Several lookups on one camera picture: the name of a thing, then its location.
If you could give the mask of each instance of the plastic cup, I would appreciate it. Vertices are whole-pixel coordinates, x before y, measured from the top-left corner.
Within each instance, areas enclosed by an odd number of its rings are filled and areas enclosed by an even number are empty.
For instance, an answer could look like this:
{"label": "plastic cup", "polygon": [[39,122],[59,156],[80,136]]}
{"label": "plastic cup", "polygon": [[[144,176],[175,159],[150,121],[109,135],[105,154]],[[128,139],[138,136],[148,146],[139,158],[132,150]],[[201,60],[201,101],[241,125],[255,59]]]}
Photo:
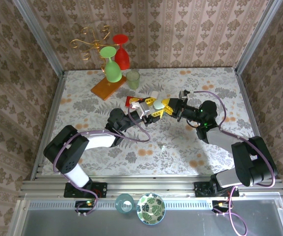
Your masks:
{"label": "plastic cup", "polygon": [[126,82],[130,89],[137,89],[140,85],[140,74],[136,70],[131,70],[126,73]]}
{"label": "plastic cup", "polygon": [[120,213],[129,213],[131,210],[133,210],[134,206],[134,199],[127,193],[121,194],[115,201],[115,208]]}

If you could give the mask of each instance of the decorative plate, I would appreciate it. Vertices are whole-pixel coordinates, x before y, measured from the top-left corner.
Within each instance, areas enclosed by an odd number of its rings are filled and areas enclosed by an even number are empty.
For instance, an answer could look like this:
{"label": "decorative plate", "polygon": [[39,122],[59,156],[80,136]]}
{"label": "decorative plate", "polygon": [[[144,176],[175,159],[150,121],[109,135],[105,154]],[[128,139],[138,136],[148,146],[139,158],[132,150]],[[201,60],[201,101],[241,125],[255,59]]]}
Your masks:
{"label": "decorative plate", "polygon": [[138,218],[147,225],[155,225],[162,221],[166,206],[161,197],[154,193],[143,195],[136,206]]}

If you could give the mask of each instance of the orange wooden board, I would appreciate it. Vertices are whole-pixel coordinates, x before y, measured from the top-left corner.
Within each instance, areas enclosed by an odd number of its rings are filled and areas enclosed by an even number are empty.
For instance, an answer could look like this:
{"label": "orange wooden board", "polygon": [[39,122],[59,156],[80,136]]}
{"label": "orange wooden board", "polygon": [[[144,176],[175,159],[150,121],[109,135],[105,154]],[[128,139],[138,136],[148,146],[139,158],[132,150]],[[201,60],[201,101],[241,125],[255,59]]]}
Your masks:
{"label": "orange wooden board", "polygon": [[126,77],[122,75],[122,79],[116,83],[111,83],[104,77],[95,87],[91,89],[91,92],[96,94],[102,100],[107,100],[123,83],[125,83]]}

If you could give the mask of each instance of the red object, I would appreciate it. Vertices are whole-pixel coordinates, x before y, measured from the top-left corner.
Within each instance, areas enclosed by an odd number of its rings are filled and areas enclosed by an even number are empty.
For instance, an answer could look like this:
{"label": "red object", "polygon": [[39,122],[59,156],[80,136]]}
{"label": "red object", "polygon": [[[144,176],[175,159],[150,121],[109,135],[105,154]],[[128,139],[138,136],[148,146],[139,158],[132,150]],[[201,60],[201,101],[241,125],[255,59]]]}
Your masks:
{"label": "red object", "polygon": [[116,52],[114,61],[119,65],[121,70],[126,70],[130,68],[130,57],[122,44],[128,41],[128,37],[124,34],[117,34],[113,37],[113,42],[120,45],[120,48]]}
{"label": "red object", "polygon": [[127,96],[126,97],[126,103],[125,103],[125,106],[126,107],[129,107],[131,105],[132,102],[137,102],[141,100],[141,98],[138,98],[138,97],[131,97],[131,96]]}

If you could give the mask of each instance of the floral tablecloth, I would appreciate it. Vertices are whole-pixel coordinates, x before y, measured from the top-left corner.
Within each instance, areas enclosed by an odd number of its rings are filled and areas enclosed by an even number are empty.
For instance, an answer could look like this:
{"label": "floral tablecloth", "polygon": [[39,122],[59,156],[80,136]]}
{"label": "floral tablecloth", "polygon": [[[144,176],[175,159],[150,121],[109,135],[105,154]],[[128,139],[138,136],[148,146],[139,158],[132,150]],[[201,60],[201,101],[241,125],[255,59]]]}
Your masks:
{"label": "floral tablecloth", "polygon": [[[122,85],[110,98],[103,101],[92,92],[104,74],[101,71],[69,71],[58,109],[52,138],[66,125],[85,131],[103,129],[113,108],[125,107],[126,96],[148,97],[153,90],[161,98],[178,97],[180,90],[207,90],[216,93],[227,109],[223,128],[236,134],[252,136],[253,130],[240,88],[232,68],[140,69],[140,86],[131,90]],[[204,100],[217,103],[219,123],[224,112],[219,102],[207,93],[189,94],[188,104],[198,107]],[[95,148],[84,152],[79,163],[90,176],[122,175],[201,175],[212,174],[234,166],[227,151],[208,145],[197,138],[185,120],[164,114],[146,130],[151,135],[148,143],[122,141],[114,148]],[[125,133],[128,137],[146,139],[138,128]],[[53,175],[52,164],[46,160],[43,175]]]}

